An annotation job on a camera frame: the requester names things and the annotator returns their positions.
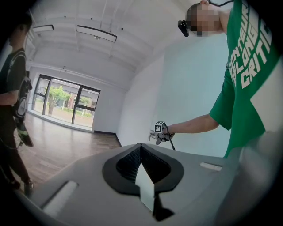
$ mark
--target person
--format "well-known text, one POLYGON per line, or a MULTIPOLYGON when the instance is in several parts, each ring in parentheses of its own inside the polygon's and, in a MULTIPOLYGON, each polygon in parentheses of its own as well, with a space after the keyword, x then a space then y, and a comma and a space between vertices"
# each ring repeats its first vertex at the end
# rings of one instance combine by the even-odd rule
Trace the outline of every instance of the person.
POLYGON ((222 9, 206 0, 187 12, 187 28, 197 35, 226 33, 229 57, 222 91, 212 110, 192 120, 173 124, 163 133, 201 133, 219 125, 231 129, 225 158, 235 147, 265 131, 282 128, 283 61, 272 33, 244 0, 222 9))
POLYGON ((31 17, 23 15, 9 37, 12 53, 8 55, 0 72, 0 165, 10 185, 15 189, 20 188, 20 183, 14 178, 11 168, 20 176, 26 194, 31 192, 33 183, 15 143, 13 105, 18 101, 19 89, 26 74, 23 46, 31 25, 31 17))

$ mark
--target baseboard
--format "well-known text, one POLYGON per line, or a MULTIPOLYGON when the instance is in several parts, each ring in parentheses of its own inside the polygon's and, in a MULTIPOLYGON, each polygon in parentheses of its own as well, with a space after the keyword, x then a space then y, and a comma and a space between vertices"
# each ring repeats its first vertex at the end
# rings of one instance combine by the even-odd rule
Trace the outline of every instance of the baseboard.
POLYGON ((117 141, 118 141, 120 147, 122 147, 122 145, 121 145, 121 143, 120 143, 120 140, 119 140, 119 138, 117 137, 117 134, 115 134, 115 136, 116 136, 116 139, 117 139, 117 141))
POLYGON ((116 133, 114 133, 114 132, 104 132, 104 131, 98 131, 98 130, 95 130, 94 133, 102 133, 102 134, 116 135, 116 133))
POLYGON ((94 133, 102 133, 102 134, 115 135, 115 137, 116 137, 116 139, 117 139, 117 141, 118 141, 120 147, 122 147, 122 145, 121 145, 121 143, 120 143, 120 140, 119 140, 119 138, 118 138, 118 136, 117 136, 116 133, 114 133, 114 132, 104 132, 104 131, 98 131, 98 130, 95 130, 94 133))

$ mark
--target gray platform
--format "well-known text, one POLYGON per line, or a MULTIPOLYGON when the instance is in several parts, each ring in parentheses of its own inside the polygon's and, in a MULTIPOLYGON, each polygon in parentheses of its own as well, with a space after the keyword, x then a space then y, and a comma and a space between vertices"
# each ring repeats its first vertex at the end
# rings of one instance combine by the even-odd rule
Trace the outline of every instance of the gray platform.
MULTIPOLYGON (((57 216, 58 220, 74 226, 89 226, 94 222, 95 225, 124 226, 160 224, 139 197, 117 193, 102 176, 104 163, 132 146, 78 160, 38 187, 30 197, 31 201, 42 207, 65 182, 75 181, 79 186, 57 216)), ((174 219, 179 215, 185 215, 190 225, 211 222, 230 188, 240 151, 234 151, 228 159, 223 159, 149 146, 177 159, 184 167, 184 176, 177 187, 160 194, 163 207, 175 213, 162 225, 176 225, 174 219), (222 165, 223 168, 220 172, 207 169, 200 166, 202 162, 222 165)))

